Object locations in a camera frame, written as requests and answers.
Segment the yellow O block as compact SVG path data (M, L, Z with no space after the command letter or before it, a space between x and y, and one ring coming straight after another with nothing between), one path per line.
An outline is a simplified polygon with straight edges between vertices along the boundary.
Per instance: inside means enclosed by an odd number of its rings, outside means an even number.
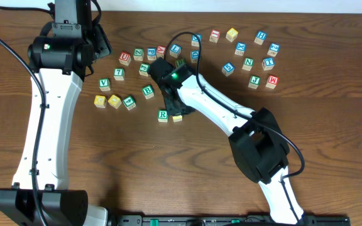
M173 119L173 122L180 122L180 121L182 121L183 117L181 115L173 116L172 119Z

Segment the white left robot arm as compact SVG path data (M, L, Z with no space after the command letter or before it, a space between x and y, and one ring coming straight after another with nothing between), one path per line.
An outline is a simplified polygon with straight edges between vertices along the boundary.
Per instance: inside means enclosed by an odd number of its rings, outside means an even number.
M18 225L112 225L108 209L69 189L68 148L75 105L92 64L111 54L91 8L96 1L55 1L53 21L28 48L31 112L23 154L0 211Z

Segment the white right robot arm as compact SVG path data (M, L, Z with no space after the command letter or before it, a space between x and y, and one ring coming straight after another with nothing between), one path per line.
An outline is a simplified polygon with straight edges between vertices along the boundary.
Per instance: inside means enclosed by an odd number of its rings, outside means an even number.
M186 64L175 68L158 58L148 74L162 91L168 115L186 116L198 111L227 135L236 166L259 184L274 222L303 223L304 211L289 182L292 174L287 156L294 145L282 134L269 110L255 111L239 105Z

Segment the green B block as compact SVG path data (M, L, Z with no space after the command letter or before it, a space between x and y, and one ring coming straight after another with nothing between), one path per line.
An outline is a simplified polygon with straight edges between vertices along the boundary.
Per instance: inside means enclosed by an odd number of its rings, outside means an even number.
M151 85L147 85L145 87L142 88L143 91L143 95L145 97L145 99L150 99L152 97L154 97L154 90L153 87Z

